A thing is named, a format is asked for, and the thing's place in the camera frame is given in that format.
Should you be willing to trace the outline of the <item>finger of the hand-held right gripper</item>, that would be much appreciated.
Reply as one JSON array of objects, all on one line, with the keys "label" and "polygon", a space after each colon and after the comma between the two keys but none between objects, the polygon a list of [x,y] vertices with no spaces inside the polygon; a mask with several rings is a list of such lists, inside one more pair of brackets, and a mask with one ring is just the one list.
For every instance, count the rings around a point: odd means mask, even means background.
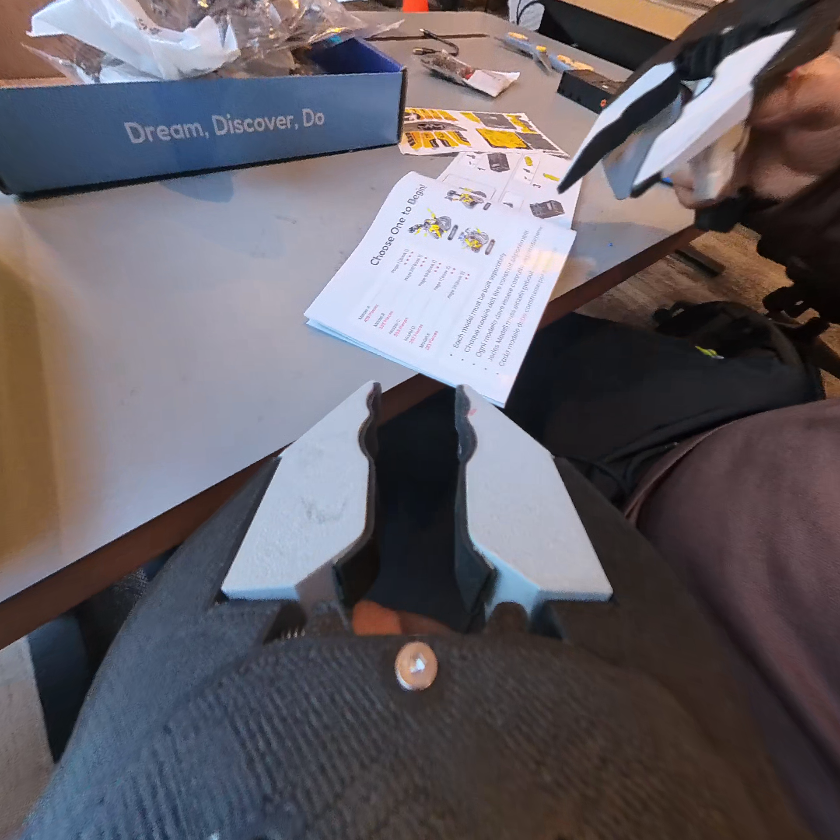
[{"label": "finger of the hand-held right gripper", "polygon": [[614,194],[640,194],[656,176],[642,176],[654,142],[677,120],[682,84],[673,60],[648,68],[596,118],[559,183],[568,192],[602,163]]},{"label": "finger of the hand-held right gripper", "polygon": [[795,36],[793,28],[763,35],[724,58],[682,103],[675,123],[656,139],[642,176],[688,174],[697,199],[721,198],[746,144],[757,77]]}]

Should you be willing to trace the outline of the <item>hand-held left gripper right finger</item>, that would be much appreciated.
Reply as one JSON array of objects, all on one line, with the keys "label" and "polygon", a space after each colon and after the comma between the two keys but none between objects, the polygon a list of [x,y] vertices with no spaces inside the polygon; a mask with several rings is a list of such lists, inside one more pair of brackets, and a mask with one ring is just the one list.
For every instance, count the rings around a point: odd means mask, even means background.
[{"label": "hand-held left gripper right finger", "polygon": [[608,602],[613,588],[551,453],[456,389],[456,581],[467,605]]}]

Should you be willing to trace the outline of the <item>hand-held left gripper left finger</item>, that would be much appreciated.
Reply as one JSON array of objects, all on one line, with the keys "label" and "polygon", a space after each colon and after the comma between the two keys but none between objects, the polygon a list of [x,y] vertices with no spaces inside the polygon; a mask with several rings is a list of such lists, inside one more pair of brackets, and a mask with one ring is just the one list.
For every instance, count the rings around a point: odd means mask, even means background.
[{"label": "hand-held left gripper left finger", "polygon": [[376,576],[363,556],[375,523],[382,387],[363,384],[279,456],[222,583],[232,600],[350,602]]}]

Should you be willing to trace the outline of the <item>white instruction booklet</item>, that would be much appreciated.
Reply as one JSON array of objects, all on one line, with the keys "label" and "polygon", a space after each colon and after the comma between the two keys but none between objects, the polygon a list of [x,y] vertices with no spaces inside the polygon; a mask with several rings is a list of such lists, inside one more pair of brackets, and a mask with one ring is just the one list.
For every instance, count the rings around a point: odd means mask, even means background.
[{"label": "white instruction booklet", "polygon": [[504,407],[574,243],[570,163],[462,152],[438,178],[408,172],[308,325]]}]

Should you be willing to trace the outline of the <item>person's right hand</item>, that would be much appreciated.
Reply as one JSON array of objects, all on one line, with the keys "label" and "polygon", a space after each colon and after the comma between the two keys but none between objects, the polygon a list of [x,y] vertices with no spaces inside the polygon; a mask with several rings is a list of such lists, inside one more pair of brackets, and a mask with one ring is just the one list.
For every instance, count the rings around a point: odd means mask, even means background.
[{"label": "person's right hand", "polygon": [[797,226],[838,225],[838,55],[795,68],[753,107],[749,127],[724,196],[746,188]]}]

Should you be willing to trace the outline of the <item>black electronic box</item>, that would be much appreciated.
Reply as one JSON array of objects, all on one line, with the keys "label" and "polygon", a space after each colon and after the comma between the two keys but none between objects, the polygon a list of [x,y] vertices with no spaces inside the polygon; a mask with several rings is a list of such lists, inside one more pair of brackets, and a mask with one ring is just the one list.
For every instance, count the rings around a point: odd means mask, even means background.
[{"label": "black electronic box", "polygon": [[586,110],[601,113],[623,88],[623,82],[594,70],[572,69],[561,74],[557,93]]}]

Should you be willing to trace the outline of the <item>yellow blue brick separator tool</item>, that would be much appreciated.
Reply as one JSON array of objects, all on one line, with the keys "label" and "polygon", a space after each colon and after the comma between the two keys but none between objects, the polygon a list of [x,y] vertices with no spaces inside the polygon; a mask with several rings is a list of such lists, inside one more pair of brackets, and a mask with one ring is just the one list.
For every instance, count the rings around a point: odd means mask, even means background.
[{"label": "yellow blue brick separator tool", "polygon": [[562,54],[552,54],[546,45],[534,43],[529,37],[520,33],[508,32],[503,36],[497,36],[497,40],[499,40],[504,46],[514,49],[525,56],[529,56],[537,61],[541,67],[546,69],[558,72],[594,70],[592,66],[577,59],[573,59]]}]

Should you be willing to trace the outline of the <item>yellow black sticker sheet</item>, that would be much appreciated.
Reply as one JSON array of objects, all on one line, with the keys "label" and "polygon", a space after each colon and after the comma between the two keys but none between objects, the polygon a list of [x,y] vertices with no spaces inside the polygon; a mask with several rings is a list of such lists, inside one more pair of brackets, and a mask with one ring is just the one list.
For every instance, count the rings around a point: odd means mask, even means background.
[{"label": "yellow black sticker sheet", "polygon": [[569,157],[524,113],[406,108],[402,128],[398,148],[405,155],[548,151]]}]

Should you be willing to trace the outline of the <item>small bag of dark parts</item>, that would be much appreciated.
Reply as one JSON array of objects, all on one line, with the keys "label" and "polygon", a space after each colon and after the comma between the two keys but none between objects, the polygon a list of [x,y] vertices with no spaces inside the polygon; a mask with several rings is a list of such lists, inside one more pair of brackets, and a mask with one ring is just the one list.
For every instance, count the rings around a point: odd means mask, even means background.
[{"label": "small bag of dark parts", "polygon": [[445,51],[420,56],[420,60],[432,74],[490,98],[499,97],[520,78],[518,71],[478,68]]}]

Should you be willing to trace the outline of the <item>black backpack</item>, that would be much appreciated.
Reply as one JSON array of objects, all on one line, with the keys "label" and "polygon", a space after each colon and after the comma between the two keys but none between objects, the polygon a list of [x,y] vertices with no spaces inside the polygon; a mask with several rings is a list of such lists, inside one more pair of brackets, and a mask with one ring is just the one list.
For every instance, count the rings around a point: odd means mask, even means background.
[{"label": "black backpack", "polygon": [[766,314],[678,301],[651,329],[579,313],[541,329],[504,413],[623,508],[685,441],[825,397],[805,345]]}]

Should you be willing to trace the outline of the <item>person's leg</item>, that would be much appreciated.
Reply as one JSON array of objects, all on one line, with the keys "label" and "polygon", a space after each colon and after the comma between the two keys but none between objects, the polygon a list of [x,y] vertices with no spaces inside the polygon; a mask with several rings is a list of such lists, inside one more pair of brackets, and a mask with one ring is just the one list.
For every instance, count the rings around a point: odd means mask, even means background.
[{"label": "person's leg", "polygon": [[797,810],[838,838],[838,399],[678,445],[624,512],[728,637]]}]

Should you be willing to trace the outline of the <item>blue cardboard box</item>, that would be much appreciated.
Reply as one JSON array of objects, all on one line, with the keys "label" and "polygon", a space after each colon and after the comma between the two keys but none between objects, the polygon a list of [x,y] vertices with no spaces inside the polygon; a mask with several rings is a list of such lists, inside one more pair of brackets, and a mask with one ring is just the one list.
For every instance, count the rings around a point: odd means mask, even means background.
[{"label": "blue cardboard box", "polygon": [[352,38],[313,76],[1,91],[2,193],[53,193],[394,145],[407,69]]}]

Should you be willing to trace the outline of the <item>crumpled clear plastic bags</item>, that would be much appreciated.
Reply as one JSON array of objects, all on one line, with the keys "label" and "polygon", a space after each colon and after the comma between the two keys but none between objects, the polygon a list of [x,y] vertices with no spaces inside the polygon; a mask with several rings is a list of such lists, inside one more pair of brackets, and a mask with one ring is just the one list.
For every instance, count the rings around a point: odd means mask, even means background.
[{"label": "crumpled clear plastic bags", "polygon": [[319,51],[402,24],[334,1],[56,1],[27,48],[76,84],[318,75]]}]

